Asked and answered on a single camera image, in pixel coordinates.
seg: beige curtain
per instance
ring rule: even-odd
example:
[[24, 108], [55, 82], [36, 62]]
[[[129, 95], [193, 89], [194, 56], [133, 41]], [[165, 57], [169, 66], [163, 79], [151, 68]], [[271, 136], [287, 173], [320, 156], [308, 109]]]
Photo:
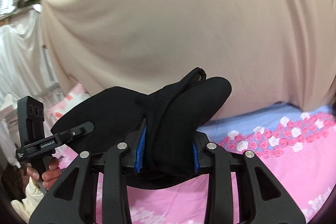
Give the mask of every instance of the beige curtain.
[[43, 0], [58, 80], [144, 93], [194, 67], [232, 94], [216, 118], [278, 101], [312, 110], [335, 93], [336, 0]]

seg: pink blanket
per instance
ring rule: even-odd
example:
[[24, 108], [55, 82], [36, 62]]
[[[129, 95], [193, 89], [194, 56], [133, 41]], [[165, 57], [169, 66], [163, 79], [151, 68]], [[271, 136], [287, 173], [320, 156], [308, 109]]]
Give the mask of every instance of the pink blanket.
[[[243, 136], [231, 131], [220, 143], [225, 149], [243, 153], [253, 150], [283, 184], [308, 222], [328, 198], [336, 181], [336, 123], [331, 114], [303, 113], [291, 121], [283, 117], [274, 131], [260, 126]], [[61, 161], [67, 167], [77, 156], [68, 148]], [[103, 175], [97, 192], [97, 223], [101, 218]], [[128, 187], [128, 198], [134, 224], [204, 223], [208, 176], [202, 175], [163, 190], [141, 190]], [[235, 223], [239, 222], [238, 194], [234, 190]]]

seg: metal bolt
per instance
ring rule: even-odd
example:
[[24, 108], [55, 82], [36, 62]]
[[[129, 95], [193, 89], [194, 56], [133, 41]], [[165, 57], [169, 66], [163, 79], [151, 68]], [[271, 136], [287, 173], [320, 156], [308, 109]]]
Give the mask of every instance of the metal bolt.
[[117, 145], [117, 147], [118, 147], [119, 149], [125, 149], [125, 148], [127, 147], [127, 143], [119, 143], [119, 144]]
[[245, 156], [248, 157], [248, 158], [253, 158], [254, 155], [255, 154], [252, 151], [250, 151], [250, 150], [248, 150], [248, 151], [245, 152]]
[[90, 153], [88, 151], [83, 151], [79, 154], [79, 156], [82, 158], [82, 159], [85, 159], [87, 158], [88, 156], [90, 155]]
[[213, 150], [217, 148], [217, 145], [215, 143], [208, 143], [207, 148]]

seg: cream sleeve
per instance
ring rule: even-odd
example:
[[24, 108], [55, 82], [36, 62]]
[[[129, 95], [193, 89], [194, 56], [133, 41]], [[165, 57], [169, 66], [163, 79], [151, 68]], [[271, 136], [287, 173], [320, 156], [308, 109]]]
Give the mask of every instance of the cream sleeve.
[[37, 205], [43, 198], [43, 193], [36, 187], [32, 179], [29, 179], [29, 184], [26, 187], [26, 198], [22, 201], [13, 200], [11, 205], [14, 210], [21, 216], [21, 218], [28, 223], [29, 218]]

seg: rose pattern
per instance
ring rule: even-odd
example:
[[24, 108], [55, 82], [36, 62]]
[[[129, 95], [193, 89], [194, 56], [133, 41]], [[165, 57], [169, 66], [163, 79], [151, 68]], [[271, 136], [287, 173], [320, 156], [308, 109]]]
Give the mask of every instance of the rose pattern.
[[304, 112], [297, 121], [282, 117], [274, 132], [265, 127], [255, 127], [245, 136], [236, 130], [230, 131], [219, 145], [239, 154], [252, 150], [258, 157], [268, 159], [283, 155], [285, 147], [292, 147], [294, 152], [299, 152], [305, 145], [335, 133], [336, 121], [333, 115]]

